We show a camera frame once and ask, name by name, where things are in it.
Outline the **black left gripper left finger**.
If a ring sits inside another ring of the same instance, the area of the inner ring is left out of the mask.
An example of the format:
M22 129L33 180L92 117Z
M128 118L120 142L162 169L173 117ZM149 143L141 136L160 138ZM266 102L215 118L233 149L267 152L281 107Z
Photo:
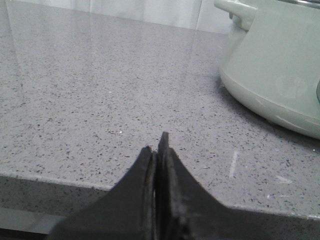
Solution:
M107 194L54 226L48 240L154 239L156 159L150 147Z

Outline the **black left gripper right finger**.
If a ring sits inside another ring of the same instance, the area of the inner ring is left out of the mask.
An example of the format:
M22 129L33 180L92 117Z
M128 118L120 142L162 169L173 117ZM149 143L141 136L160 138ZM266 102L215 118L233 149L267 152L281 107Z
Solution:
M169 146L164 131L155 174L156 233L160 240L318 240L311 217L227 207L208 193Z

